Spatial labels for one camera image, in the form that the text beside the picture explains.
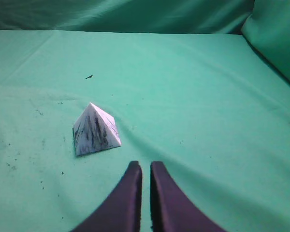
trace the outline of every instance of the marbled pyramid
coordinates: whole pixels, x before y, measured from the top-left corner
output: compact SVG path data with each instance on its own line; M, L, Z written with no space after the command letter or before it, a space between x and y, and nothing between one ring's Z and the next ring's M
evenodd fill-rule
M121 146L115 120L89 103L73 126L77 156Z

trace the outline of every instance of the green fabric backdrop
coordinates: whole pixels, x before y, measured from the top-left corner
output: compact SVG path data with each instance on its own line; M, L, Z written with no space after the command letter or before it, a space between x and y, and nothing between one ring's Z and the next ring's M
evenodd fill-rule
M0 0L0 29L240 33L253 0Z
M242 31L290 80L290 0L256 0Z

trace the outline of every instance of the green tablecloth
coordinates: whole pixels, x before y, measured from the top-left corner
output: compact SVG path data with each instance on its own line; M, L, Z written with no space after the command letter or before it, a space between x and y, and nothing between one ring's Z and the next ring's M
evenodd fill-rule
M76 158L89 102L122 147ZM240 35L0 31L0 232L65 232L131 160L230 232L290 232L290 86Z

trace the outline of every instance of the pyramid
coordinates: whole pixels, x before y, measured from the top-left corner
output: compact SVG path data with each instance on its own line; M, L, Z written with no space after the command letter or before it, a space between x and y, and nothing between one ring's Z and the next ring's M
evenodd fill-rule
M73 126L77 156L121 146L114 118L91 102Z

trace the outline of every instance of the paper pyramid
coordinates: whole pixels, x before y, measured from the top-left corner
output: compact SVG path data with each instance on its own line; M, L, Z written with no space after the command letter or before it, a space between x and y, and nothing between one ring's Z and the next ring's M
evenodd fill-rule
M115 120L89 103L73 126L77 156L121 146Z

